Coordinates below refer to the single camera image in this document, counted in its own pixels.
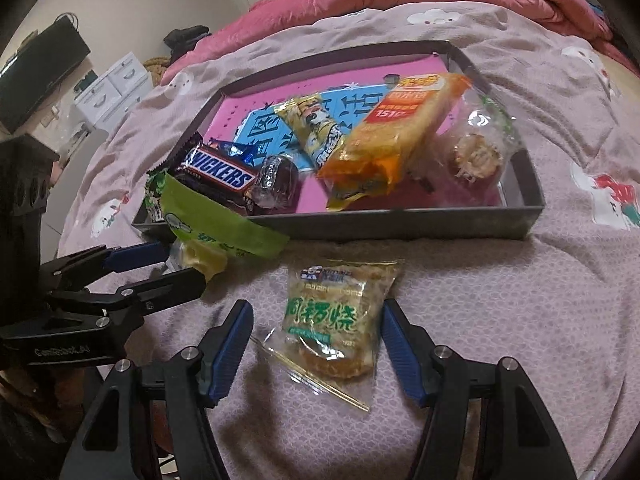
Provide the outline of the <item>left hand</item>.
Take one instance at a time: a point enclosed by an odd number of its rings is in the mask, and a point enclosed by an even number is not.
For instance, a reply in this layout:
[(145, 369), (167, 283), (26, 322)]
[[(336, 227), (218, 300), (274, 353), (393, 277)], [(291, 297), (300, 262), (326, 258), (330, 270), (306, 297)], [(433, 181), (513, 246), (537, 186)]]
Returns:
[(2, 370), (1, 451), (29, 464), (66, 445), (102, 384), (95, 366)]

